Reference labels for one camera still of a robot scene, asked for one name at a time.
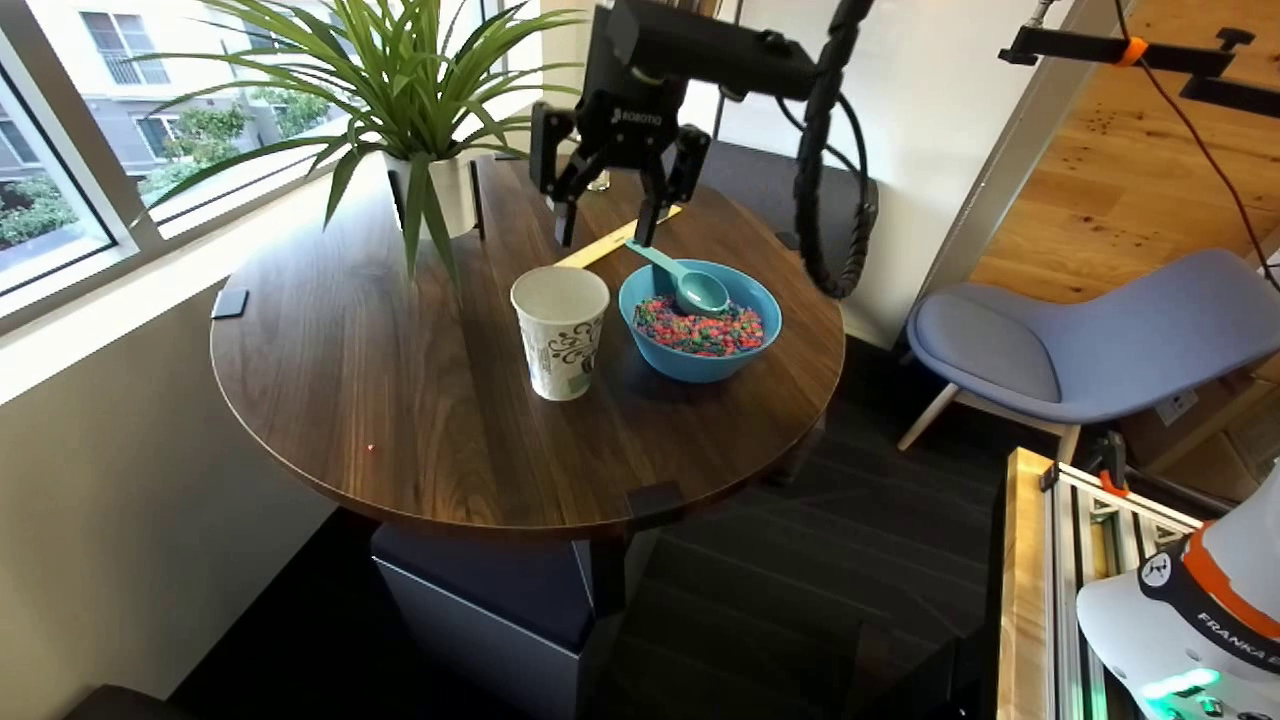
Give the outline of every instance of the plant pot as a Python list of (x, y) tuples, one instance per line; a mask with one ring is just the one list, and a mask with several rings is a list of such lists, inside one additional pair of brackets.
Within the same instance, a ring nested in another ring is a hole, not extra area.
[[(396, 212), (402, 223), (402, 192), (406, 192), (406, 172), (413, 162), (400, 156), (385, 156), (387, 160), (387, 178), (392, 178), (392, 195), (396, 195)], [(445, 226), (449, 237), (464, 237), (476, 226), (476, 186), (473, 186), (473, 160), (451, 156), (451, 160), (431, 160), (431, 185), (435, 185), (435, 201), (445, 212)]]

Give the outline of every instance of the dark carpet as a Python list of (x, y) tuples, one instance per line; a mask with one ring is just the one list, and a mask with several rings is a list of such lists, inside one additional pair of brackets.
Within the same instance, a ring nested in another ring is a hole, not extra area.
[[(937, 380), (847, 344), (827, 433), (788, 487), (748, 487), (665, 526), (585, 715), (836, 720), (985, 629), (1002, 454), (1037, 433), (942, 420), (892, 443)], [(204, 720), (517, 715), (413, 646), (372, 561), (372, 522), (336, 511), (171, 703)]]

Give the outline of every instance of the round wooden table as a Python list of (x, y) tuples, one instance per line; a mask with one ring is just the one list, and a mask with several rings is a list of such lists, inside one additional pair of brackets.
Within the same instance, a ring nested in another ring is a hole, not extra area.
[[(634, 354), (607, 308), (591, 390), (549, 404), (526, 388), (508, 282), (571, 249), (553, 242), (553, 212), (523, 162), (481, 160), (476, 195), (481, 237), (456, 239), (449, 279), (429, 242), (402, 267), (385, 176), (356, 176), (322, 232), (307, 232), (314, 207), (228, 279), (228, 290), (250, 290), (246, 313), (215, 321), (209, 351), (228, 406), (281, 462), (413, 526), (385, 548), (376, 535), (372, 556), (392, 568), (392, 593), (406, 593), (406, 616), (423, 616), (421, 636), (451, 636), (449, 662), (510, 703), (563, 715), (591, 616), (622, 608), (632, 535), (783, 472), (839, 382), (842, 329), (799, 256), (698, 186), (656, 242), (769, 282), (783, 308), (780, 339), (726, 382), (674, 382)], [(581, 201), (574, 239), (634, 221), (634, 207), (640, 192), (621, 176)], [(632, 252), (591, 264), (607, 286), (632, 267)], [(585, 598), (549, 593), (542, 575), (581, 583)]]

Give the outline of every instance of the bowl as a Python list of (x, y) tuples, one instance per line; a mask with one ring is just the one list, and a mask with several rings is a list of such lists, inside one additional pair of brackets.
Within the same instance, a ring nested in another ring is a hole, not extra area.
[(761, 317), (765, 329), (765, 344), (753, 351), (737, 351), (737, 354), (691, 354), (681, 346), (665, 346), (656, 344), (640, 321), (634, 321), (634, 305), (652, 301), (652, 295), (671, 295), (671, 279), (666, 270), (644, 264), (634, 267), (621, 286), (617, 286), (617, 313), (622, 317), (634, 351), (644, 354), (647, 368), (656, 368), (658, 375), (671, 375), (681, 382), (719, 382), (732, 380), (737, 373), (744, 373), (756, 354), (765, 354), (772, 346), (772, 339), (783, 331), (783, 308), (777, 305), (777, 295), (748, 270), (726, 267), (726, 264), (712, 264), (712, 258), (688, 258), (681, 256), (681, 264), (691, 264), (698, 270), (712, 270), (722, 286), (726, 301), (737, 308), (753, 308)]

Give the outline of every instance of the white cup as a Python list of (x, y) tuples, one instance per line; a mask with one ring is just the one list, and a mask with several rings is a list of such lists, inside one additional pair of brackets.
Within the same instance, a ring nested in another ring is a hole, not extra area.
[(526, 382), (563, 404), (591, 388), (607, 282), (585, 267), (530, 267), (508, 290), (520, 317)]

